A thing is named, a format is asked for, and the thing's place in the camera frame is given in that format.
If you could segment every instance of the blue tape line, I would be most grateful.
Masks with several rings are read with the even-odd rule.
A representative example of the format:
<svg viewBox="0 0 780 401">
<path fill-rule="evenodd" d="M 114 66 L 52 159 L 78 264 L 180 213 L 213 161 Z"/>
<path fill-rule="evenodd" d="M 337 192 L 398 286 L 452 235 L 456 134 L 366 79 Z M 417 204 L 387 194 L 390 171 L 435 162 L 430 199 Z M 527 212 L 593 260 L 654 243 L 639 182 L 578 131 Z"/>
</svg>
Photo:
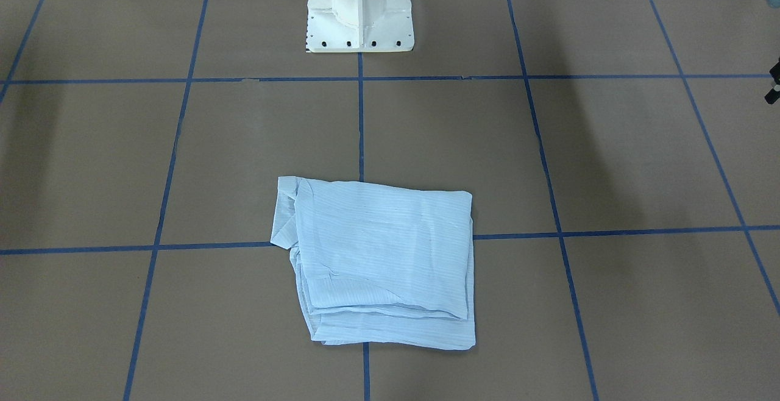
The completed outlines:
<svg viewBox="0 0 780 401">
<path fill-rule="evenodd" d="M 27 30 L 24 31 L 22 43 L 19 44 L 19 49 L 16 50 L 16 57 L 13 58 L 13 62 L 11 63 L 11 70 L 8 70 L 8 77 L 5 79 L 5 82 L 3 82 L 2 90 L 0 90 L 0 103 L 5 99 L 5 94 L 8 92 L 9 85 L 11 85 L 11 79 L 14 74 L 16 74 L 16 69 L 19 68 L 19 61 L 22 59 L 22 53 L 24 52 L 25 46 L 27 46 L 27 41 L 30 40 L 30 34 L 33 32 L 33 26 L 35 26 L 35 22 L 38 20 L 38 15 L 41 13 L 44 1 L 45 0 L 38 0 L 38 4 L 35 6 L 35 12 L 33 12 L 33 17 L 30 19 L 30 24 L 27 25 Z"/>
<path fill-rule="evenodd" d="M 141 335 L 144 334 L 144 323 L 146 321 L 147 309 L 149 307 L 149 295 L 151 293 L 151 282 L 154 278 L 154 267 L 157 265 L 157 251 L 153 250 L 149 260 L 149 270 L 147 271 L 146 284 L 144 286 L 144 298 L 141 300 L 141 309 L 138 315 L 138 326 L 136 326 L 136 337 L 133 341 L 133 353 L 130 354 L 130 365 L 127 370 L 127 381 L 125 382 L 125 393 L 123 401 L 129 401 L 130 390 L 133 389 L 133 378 L 136 374 L 136 363 L 138 362 L 138 352 L 141 347 Z"/>
<path fill-rule="evenodd" d="M 358 113 L 358 131 L 360 132 L 360 140 L 358 142 L 359 153 L 359 175 L 360 182 L 365 182 L 365 142 L 363 141 L 363 53 L 357 53 L 357 113 Z M 370 372 L 370 357 L 368 353 L 368 342 L 363 343 L 363 399 L 364 401 L 371 400 L 371 372 Z"/>
<path fill-rule="evenodd" d="M 528 79 L 679 79 L 679 74 L 532 74 Z M 686 74 L 688 79 L 771 79 L 769 74 Z M 477 74 L 476 76 L 364 76 L 363 81 L 471 81 L 471 80 L 521 80 L 521 74 Z M 360 81 L 353 76 L 310 77 L 211 77 L 192 78 L 192 82 L 317 82 Z M 0 81 L 0 85 L 43 84 L 146 84 L 187 82 L 187 78 L 137 78 L 137 79 L 15 79 Z"/>
<path fill-rule="evenodd" d="M 780 231 L 780 224 L 764 224 L 748 226 L 750 231 Z M 615 229 L 591 230 L 574 232 L 530 232 L 530 233 L 486 233 L 473 236 L 479 240 L 533 240 L 543 238 L 579 238 L 593 236 L 627 236 L 627 235 L 672 235 L 686 233 L 742 232 L 741 226 L 720 226 L 704 228 L 670 228 L 670 229 Z M 38 255 L 38 254 L 81 254 L 108 252 L 145 252 L 157 250 L 195 250 L 195 249 L 239 249 L 245 247 L 273 247 L 268 241 L 247 241 L 237 243 L 180 243 L 180 244 L 148 244 L 139 246 L 86 246 L 86 247 L 44 247 L 34 249 L 0 249 L 0 256 Z"/>
<path fill-rule="evenodd" d="M 462 76 L 364 76 L 363 81 L 459 81 Z"/>
<path fill-rule="evenodd" d="M 574 278 L 572 276 L 571 267 L 569 266 L 569 255 L 566 251 L 566 241 L 563 238 L 561 232 L 561 219 L 558 216 L 558 207 L 555 204 L 555 193 L 552 189 L 552 179 L 550 177 L 549 167 L 547 165 L 547 158 L 544 154 L 544 145 L 541 139 L 541 130 L 539 129 L 539 121 L 537 119 L 536 108 L 534 106 L 534 96 L 531 94 L 531 85 L 528 79 L 528 70 L 526 68 L 525 58 L 523 56 L 523 46 L 520 43 L 520 35 L 517 29 L 517 23 L 515 20 L 515 11 L 512 7 L 512 0 L 506 0 L 507 8 L 509 9 L 509 20 L 512 21 L 512 29 L 515 33 L 515 45 L 517 46 L 517 56 L 520 61 L 520 68 L 523 71 L 523 82 L 526 87 L 526 94 L 528 96 L 528 106 L 531 112 L 531 118 L 534 121 L 534 132 L 537 135 L 539 143 L 539 157 L 541 159 L 541 165 L 544 170 L 544 178 L 547 179 L 547 187 L 550 195 L 550 206 L 552 208 L 552 215 L 555 219 L 555 230 L 558 233 L 558 244 L 561 248 L 561 256 L 563 258 L 563 265 L 566 271 L 566 280 L 569 283 L 569 294 L 572 299 L 572 306 L 574 309 L 574 318 L 577 322 L 577 330 L 580 333 L 580 345 L 582 345 L 583 358 L 585 359 L 585 367 L 587 368 L 588 380 L 590 381 L 590 391 L 593 393 L 594 401 L 598 401 L 598 390 L 596 387 L 596 378 L 593 372 L 593 365 L 590 362 L 590 349 L 587 345 L 587 338 L 585 337 L 585 328 L 583 326 L 582 315 L 580 315 L 580 302 L 577 299 L 576 289 L 574 287 Z"/>
<path fill-rule="evenodd" d="M 721 179 L 726 188 L 726 192 L 729 193 L 729 198 L 732 202 L 732 206 L 734 207 L 734 212 L 736 212 L 736 216 L 739 219 L 739 224 L 742 226 L 742 229 L 745 234 L 745 238 L 747 239 L 747 243 L 750 246 L 750 251 L 753 252 L 753 259 L 755 259 L 756 264 L 758 265 L 758 270 L 761 273 L 761 277 L 764 279 L 764 285 L 766 285 L 767 291 L 769 292 L 769 296 L 772 299 L 772 303 L 775 305 L 775 311 L 777 312 L 778 315 L 780 315 L 780 301 L 778 301 L 778 297 L 777 294 L 775 293 L 775 289 L 774 287 L 772 287 L 772 283 L 769 280 L 769 275 L 767 274 L 767 271 L 764 268 L 764 263 L 761 261 L 761 257 L 758 255 L 758 250 L 756 249 L 756 246 L 753 243 L 753 237 L 750 236 L 750 230 L 747 227 L 747 223 L 745 223 L 745 218 L 743 217 L 741 210 L 739 210 L 739 204 L 736 201 L 736 196 L 734 195 L 732 187 L 729 184 L 729 179 L 726 176 L 726 173 L 723 169 L 723 165 L 721 165 L 721 160 L 718 158 L 718 153 L 715 151 L 715 146 L 713 145 L 712 139 L 710 138 L 710 133 L 707 131 L 707 126 L 704 123 L 704 118 L 702 117 L 701 112 L 699 111 L 699 106 L 698 104 L 696 104 L 696 99 L 693 98 L 693 92 L 690 89 L 690 85 L 688 85 L 688 80 L 686 79 L 685 74 L 683 74 L 683 68 L 680 65 L 674 46 L 672 46 L 672 40 L 669 38 L 668 32 L 666 32 L 666 27 L 664 26 L 663 21 L 661 21 L 661 15 L 658 13 L 658 8 L 655 6 L 655 2 L 653 0 L 649 0 L 649 1 L 650 1 L 650 6 L 653 9 L 653 14 L 655 14 L 655 20 L 658 21 L 658 26 L 661 27 L 661 32 L 664 34 L 664 39 L 666 40 L 666 45 L 668 45 L 669 52 L 672 53 L 672 59 L 674 60 L 675 65 L 677 66 L 677 71 L 679 71 L 679 76 L 680 79 L 682 79 L 682 84 L 685 85 L 686 93 L 688 93 L 688 99 L 690 99 L 690 104 L 691 107 L 693 107 L 693 112 L 696 114 L 697 121 L 699 121 L 701 132 L 702 134 L 704 134 L 704 139 L 707 140 L 707 146 L 710 148 L 710 153 L 712 154 L 712 158 L 715 161 L 715 165 L 718 167 L 718 172 L 721 174 Z"/>
<path fill-rule="evenodd" d="M 139 79 L 22 79 L 11 84 L 148 84 L 154 82 L 187 82 L 186 78 L 139 78 Z"/>
<path fill-rule="evenodd" d="M 363 343 L 363 401 L 371 401 L 371 362 L 368 342 Z"/>
<path fill-rule="evenodd" d="M 247 247 L 273 247 L 268 241 L 247 241 L 240 243 L 185 243 L 185 244 L 147 244 L 139 246 L 88 246 L 88 247 L 44 247 L 35 249 L 0 249 L 0 256 L 46 255 L 46 254 L 92 254 L 110 252 L 159 252 L 170 250 L 197 249 L 241 249 Z"/>
<path fill-rule="evenodd" d="M 479 240 L 531 240 L 535 238 L 557 238 L 557 232 L 535 232 L 535 233 L 488 233 L 474 235 L 474 241 Z"/>
<path fill-rule="evenodd" d="M 273 247 L 268 241 L 248 241 L 245 243 L 190 243 L 190 244 L 160 244 L 159 251 L 164 250 L 199 250 L 199 249 L 242 249 L 251 247 Z"/>
<path fill-rule="evenodd" d="M 147 252 L 153 250 L 147 246 L 93 246 L 93 247 L 52 247 L 41 249 L 0 249 L 0 256 L 10 255 L 47 255 L 47 254 L 90 254 L 105 252 Z"/>
<path fill-rule="evenodd" d="M 747 226 L 750 231 L 780 230 L 780 225 Z"/>
<path fill-rule="evenodd" d="M 725 78 L 725 79 L 738 79 L 738 78 L 760 78 L 771 79 L 772 76 L 769 73 L 743 73 L 743 74 L 685 74 L 686 78 Z"/>
<path fill-rule="evenodd" d="M 358 153 L 359 153 L 359 180 L 360 182 L 365 182 L 365 140 L 364 140 L 364 123 L 363 123 L 363 53 L 358 52 L 357 53 L 357 116 L 358 116 L 358 131 L 360 133 L 360 140 L 358 142 Z"/>
<path fill-rule="evenodd" d="M 352 76 L 310 76 L 310 77 L 268 77 L 258 78 L 259 81 L 357 81 L 358 79 Z"/>
<path fill-rule="evenodd" d="M 677 79 L 677 74 L 532 74 L 529 79 Z"/>
<path fill-rule="evenodd" d="M 192 78 L 195 73 L 195 62 L 197 61 L 197 50 L 200 46 L 200 35 L 203 32 L 203 23 L 206 20 L 206 9 L 208 7 L 208 0 L 203 0 L 203 6 L 200 9 L 200 20 L 197 25 L 197 32 L 195 33 L 195 43 L 193 45 L 192 58 L 190 59 L 190 71 L 187 74 L 187 82 L 184 87 L 184 97 L 182 99 L 182 108 L 179 110 L 179 121 L 176 124 L 176 135 L 173 139 L 173 150 L 171 151 L 171 160 L 168 165 L 168 176 L 165 179 L 165 190 L 162 196 L 162 204 L 160 206 L 160 220 L 158 222 L 157 231 L 154 234 L 154 245 L 160 244 L 162 238 L 162 228 L 165 223 L 165 212 L 168 207 L 168 196 L 171 192 L 171 184 L 173 181 L 173 170 L 176 166 L 176 151 L 179 147 L 179 137 L 182 134 L 182 124 L 184 121 L 184 115 L 187 110 L 187 102 L 190 98 L 190 88 L 192 87 Z M 125 394 L 123 401 L 129 401 L 130 392 L 133 389 L 133 378 L 136 371 L 136 362 L 138 360 L 138 351 L 140 350 L 141 337 L 144 334 L 144 322 L 146 320 L 146 312 L 149 305 L 149 295 L 151 292 L 151 283 L 154 279 L 154 266 L 157 264 L 157 250 L 153 250 L 151 253 L 151 259 L 149 261 L 149 272 L 147 274 L 147 282 L 144 287 L 144 299 L 141 301 L 141 309 L 138 316 L 138 328 L 136 329 L 136 339 L 133 342 L 133 353 L 130 356 L 130 365 L 127 371 L 127 381 L 125 383 Z"/>
<path fill-rule="evenodd" d="M 566 238 L 580 236 L 624 236 L 624 235 L 672 235 L 677 233 L 711 233 L 711 232 L 741 232 L 741 226 L 721 226 L 707 228 L 671 228 L 671 229 L 625 229 L 625 230 L 592 230 L 562 232 Z"/>
</svg>

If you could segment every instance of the folded shirt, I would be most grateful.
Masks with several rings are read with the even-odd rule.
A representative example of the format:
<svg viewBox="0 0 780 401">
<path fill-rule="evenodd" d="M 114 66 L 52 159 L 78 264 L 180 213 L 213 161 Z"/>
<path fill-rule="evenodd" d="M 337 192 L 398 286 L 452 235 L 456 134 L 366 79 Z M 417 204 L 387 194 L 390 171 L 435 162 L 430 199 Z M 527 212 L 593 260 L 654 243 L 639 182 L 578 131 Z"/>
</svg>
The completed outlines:
<svg viewBox="0 0 780 401">
<path fill-rule="evenodd" d="M 312 340 L 475 344 L 470 193 L 280 177 L 271 242 Z"/>
</svg>

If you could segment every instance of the black clamp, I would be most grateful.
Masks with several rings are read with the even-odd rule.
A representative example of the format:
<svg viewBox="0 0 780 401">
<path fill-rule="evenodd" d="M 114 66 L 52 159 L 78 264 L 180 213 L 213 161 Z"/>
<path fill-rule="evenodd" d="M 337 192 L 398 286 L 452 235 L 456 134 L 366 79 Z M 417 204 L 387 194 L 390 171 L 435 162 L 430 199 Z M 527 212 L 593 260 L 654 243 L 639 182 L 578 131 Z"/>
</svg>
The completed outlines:
<svg viewBox="0 0 780 401">
<path fill-rule="evenodd" d="M 776 64 L 774 68 L 769 70 L 769 74 L 771 74 L 772 79 L 775 80 L 775 86 L 766 96 L 764 96 L 764 99 L 766 99 L 769 104 L 774 104 L 775 101 L 780 99 L 780 60 L 778 60 L 778 64 Z"/>
</svg>

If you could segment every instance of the blue tape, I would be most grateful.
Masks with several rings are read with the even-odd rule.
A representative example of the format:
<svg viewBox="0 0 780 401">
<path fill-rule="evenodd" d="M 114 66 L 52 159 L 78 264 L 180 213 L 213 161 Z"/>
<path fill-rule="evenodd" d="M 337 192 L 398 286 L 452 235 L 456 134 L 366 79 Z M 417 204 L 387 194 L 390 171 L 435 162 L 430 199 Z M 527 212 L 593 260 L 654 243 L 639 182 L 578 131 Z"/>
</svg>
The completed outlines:
<svg viewBox="0 0 780 401">
<path fill-rule="evenodd" d="M 677 74 L 532 74 L 529 79 L 677 79 Z"/>
<path fill-rule="evenodd" d="M 555 230 L 558 233 L 558 244 L 561 248 L 561 256 L 563 258 L 563 265 L 566 271 L 566 280 L 569 283 L 569 294 L 572 299 L 572 306 L 574 309 L 574 318 L 577 323 L 577 330 L 580 333 L 580 345 L 583 350 L 583 358 L 585 359 L 585 367 L 587 368 L 588 380 L 590 382 L 590 391 L 593 394 L 594 401 L 598 401 L 598 389 L 596 387 L 596 378 L 593 372 L 593 365 L 590 362 L 590 349 L 587 345 L 587 338 L 585 337 L 585 328 L 583 326 L 582 315 L 580 315 L 580 303 L 577 299 L 576 288 L 574 287 L 574 278 L 572 276 L 571 267 L 569 266 L 569 255 L 566 251 L 566 241 L 561 234 L 561 219 L 558 216 L 558 207 L 555 203 L 555 193 L 552 189 L 552 179 L 550 177 L 550 170 L 547 165 L 547 158 L 544 154 L 544 145 L 541 139 L 541 131 L 539 129 L 539 121 L 537 119 L 536 108 L 534 106 L 534 96 L 531 94 L 531 85 L 528 78 L 528 70 L 526 68 L 525 58 L 523 56 L 523 46 L 520 43 L 520 35 L 517 29 L 517 23 L 515 21 L 515 11 L 512 7 L 512 0 L 506 0 L 507 8 L 509 9 L 509 20 L 512 21 L 512 29 L 515 32 L 515 45 L 517 46 L 517 56 L 520 61 L 520 69 L 523 71 L 523 82 L 526 87 L 526 94 L 528 96 L 528 106 L 531 112 L 531 118 L 534 121 L 534 132 L 537 135 L 539 143 L 539 157 L 541 159 L 541 165 L 544 170 L 544 178 L 547 179 L 547 187 L 550 195 L 550 206 L 552 208 L 552 215 L 555 219 Z"/>
<path fill-rule="evenodd" d="M 363 76 L 363 81 L 460 81 L 462 76 Z"/>
<path fill-rule="evenodd" d="M 357 117 L 358 117 L 358 131 L 360 133 L 360 139 L 358 140 L 358 173 L 360 182 L 365 182 L 365 142 L 363 139 L 364 123 L 363 123 L 363 53 L 357 54 Z"/>
<path fill-rule="evenodd" d="M 780 225 L 747 226 L 747 229 L 751 232 L 762 230 L 780 230 Z"/>
<path fill-rule="evenodd" d="M 718 153 L 715 151 L 715 146 L 713 145 L 712 139 L 710 138 L 710 133 L 707 131 L 707 126 L 704 123 L 704 118 L 702 117 L 701 112 L 699 111 L 699 106 L 698 104 L 696 104 L 696 99 L 693 98 L 693 92 L 691 91 L 690 85 L 688 85 L 688 80 L 686 79 L 686 76 L 683 73 L 683 68 L 680 65 L 679 59 L 677 58 L 677 53 L 675 52 L 674 46 L 672 46 L 672 40 L 669 38 L 668 32 L 666 32 L 666 27 L 664 26 L 663 20 L 661 20 L 661 15 L 658 13 L 658 8 L 655 6 L 655 2 L 653 0 L 649 0 L 649 1 L 650 1 L 650 6 L 653 9 L 653 14 L 655 14 L 655 20 L 658 21 L 658 26 L 661 27 L 661 32 L 664 34 L 664 39 L 666 40 L 666 45 L 669 48 L 669 52 L 672 53 L 672 59 L 674 60 L 675 65 L 677 66 L 677 71 L 679 71 L 679 78 L 682 79 L 682 84 L 685 85 L 686 93 L 688 93 L 688 99 L 690 99 L 690 104 L 691 107 L 693 107 L 693 112 L 696 114 L 697 121 L 699 121 L 701 132 L 702 134 L 704 134 L 704 139 L 707 141 L 707 146 L 710 148 L 710 153 L 712 154 L 712 158 L 715 161 L 715 165 L 718 167 L 718 173 L 721 174 L 721 179 L 725 186 L 726 192 L 729 193 L 729 198 L 732 202 L 732 206 L 734 207 L 734 212 L 736 213 L 737 219 L 739 219 L 739 224 L 741 225 L 743 232 L 745 234 L 745 238 L 747 239 L 747 243 L 750 246 L 750 251 L 752 251 L 753 253 L 753 259 L 755 259 L 756 265 L 758 265 L 758 270 L 760 271 L 761 277 L 764 280 L 764 285 L 766 285 L 772 303 L 775 305 L 775 311 L 777 312 L 778 315 L 780 315 L 780 301 L 778 301 L 777 294 L 775 293 L 775 288 L 772 287 L 771 281 L 769 280 L 769 275 L 767 274 L 767 271 L 764 268 L 764 263 L 761 261 L 761 257 L 758 255 L 758 250 L 756 249 L 756 246 L 753 243 L 753 237 L 750 236 L 750 228 L 747 226 L 747 223 L 745 223 L 745 218 L 743 217 L 741 210 L 739 210 L 739 204 L 736 201 L 736 196 L 734 195 L 731 184 L 729 184 L 729 179 L 727 178 L 725 170 L 723 169 L 721 160 L 718 158 Z"/>
<path fill-rule="evenodd" d="M 274 247 L 274 245 L 268 241 L 248 241 L 245 243 L 160 244 L 158 250 L 243 249 L 252 247 Z"/>
<path fill-rule="evenodd" d="M 186 78 L 140 78 L 140 79 L 23 79 L 11 81 L 15 85 L 44 84 L 149 84 L 154 82 L 187 82 Z"/>
<path fill-rule="evenodd" d="M 184 97 L 182 99 L 182 108 L 179 112 L 179 121 L 176 124 L 176 135 L 173 140 L 173 150 L 171 151 L 171 160 L 168 164 L 168 176 L 165 179 L 165 190 L 162 196 L 162 204 L 160 206 L 160 220 L 158 222 L 157 231 L 154 234 L 154 245 L 159 245 L 162 237 L 162 228 L 165 224 L 165 212 L 168 207 L 168 196 L 171 192 L 171 184 L 173 181 L 173 170 L 176 166 L 176 151 L 179 146 L 179 137 L 182 134 L 182 124 L 184 121 L 184 115 L 187 110 L 187 102 L 190 98 L 190 88 L 192 87 L 192 78 L 195 73 L 195 62 L 197 61 L 197 51 L 200 46 L 200 35 L 203 32 L 203 24 L 206 20 L 206 9 L 208 7 L 208 0 L 203 0 L 203 6 L 200 9 L 200 20 L 197 25 L 197 32 L 195 33 L 195 43 L 193 45 L 192 58 L 190 59 L 190 71 L 187 74 L 187 82 L 184 87 Z M 127 381 L 125 383 L 125 393 L 123 401 L 129 401 L 130 392 L 133 389 L 133 378 L 136 372 L 136 362 L 138 361 L 138 352 L 140 350 L 141 337 L 144 334 L 144 323 L 146 320 L 147 308 L 149 305 L 149 295 L 151 293 L 151 284 L 154 279 L 154 267 L 157 264 L 158 251 L 153 250 L 151 253 L 151 259 L 149 261 L 149 271 L 147 273 L 146 286 L 144 287 L 144 299 L 141 301 L 141 309 L 138 316 L 138 327 L 136 329 L 136 338 L 133 342 L 133 353 L 130 356 L 130 365 L 127 370 Z"/>
<path fill-rule="evenodd" d="M 371 401 L 371 361 L 369 343 L 363 343 L 363 401 Z"/>
<path fill-rule="evenodd" d="M 355 78 L 352 76 L 310 76 L 310 77 L 268 77 L 268 78 L 257 78 L 258 81 L 357 81 L 359 78 Z"/>
<path fill-rule="evenodd" d="M 108 252 L 147 252 L 153 245 L 145 246 L 92 246 L 92 247 L 51 247 L 36 249 L 0 249 L 0 256 L 12 255 L 48 255 L 48 254 L 90 254 Z"/>
<path fill-rule="evenodd" d="M 22 43 L 19 44 L 19 49 L 16 50 L 16 57 L 13 58 L 11 63 L 11 69 L 8 70 L 8 77 L 3 82 L 2 89 L 0 90 L 0 103 L 5 99 L 5 94 L 8 92 L 8 87 L 11 84 L 16 69 L 19 67 L 19 61 L 22 59 L 22 53 L 24 52 L 27 41 L 30 40 L 30 34 L 33 32 L 33 27 L 38 20 L 38 15 L 41 14 L 41 8 L 44 6 L 45 0 L 38 0 L 38 4 L 35 6 L 33 17 L 30 19 L 30 24 L 27 25 L 27 30 L 24 31 L 24 37 L 22 37 Z"/>
<path fill-rule="evenodd" d="M 535 233 L 492 233 L 474 235 L 474 241 L 479 240 L 531 240 L 537 238 L 557 238 L 557 232 L 535 232 Z"/>
<path fill-rule="evenodd" d="M 687 79 L 699 79 L 699 78 L 721 78 L 721 79 L 740 79 L 740 78 L 760 78 L 771 79 L 772 76 L 769 73 L 732 73 L 732 74 L 683 74 Z"/>
<path fill-rule="evenodd" d="M 463 77 L 463 79 L 498 79 L 498 80 L 512 80 L 512 79 L 523 79 L 523 76 L 521 74 L 476 74 L 475 76 L 466 76 Z"/>
<path fill-rule="evenodd" d="M 563 237 L 581 236 L 624 236 L 624 235 L 671 235 L 677 233 L 741 232 L 741 226 L 722 226 L 707 228 L 671 228 L 671 229 L 625 229 L 562 232 Z"/>
</svg>

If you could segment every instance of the brown floor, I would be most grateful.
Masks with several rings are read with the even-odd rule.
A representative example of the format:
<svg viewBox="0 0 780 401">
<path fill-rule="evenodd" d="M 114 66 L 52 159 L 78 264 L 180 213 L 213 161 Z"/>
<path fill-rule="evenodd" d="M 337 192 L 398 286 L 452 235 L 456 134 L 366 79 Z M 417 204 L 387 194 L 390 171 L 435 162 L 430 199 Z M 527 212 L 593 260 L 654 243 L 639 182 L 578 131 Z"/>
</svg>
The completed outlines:
<svg viewBox="0 0 780 401">
<path fill-rule="evenodd" d="M 412 1 L 0 0 L 0 400 L 777 399 L 780 10 Z M 310 342 L 290 174 L 473 193 L 476 348 Z"/>
</svg>

